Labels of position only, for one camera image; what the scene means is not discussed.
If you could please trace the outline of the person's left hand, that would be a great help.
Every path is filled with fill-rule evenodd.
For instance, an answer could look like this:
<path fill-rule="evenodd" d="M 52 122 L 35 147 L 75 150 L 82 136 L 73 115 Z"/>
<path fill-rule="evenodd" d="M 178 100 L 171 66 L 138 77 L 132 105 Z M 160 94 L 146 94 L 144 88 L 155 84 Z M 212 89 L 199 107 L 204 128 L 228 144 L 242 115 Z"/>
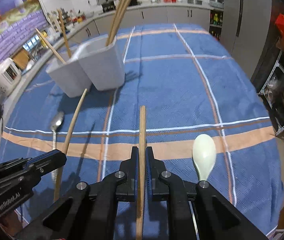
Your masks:
<path fill-rule="evenodd" d="M 0 239 L 15 239 L 14 236 L 22 229 L 23 224 L 15 211 L 0 218 Z"/>

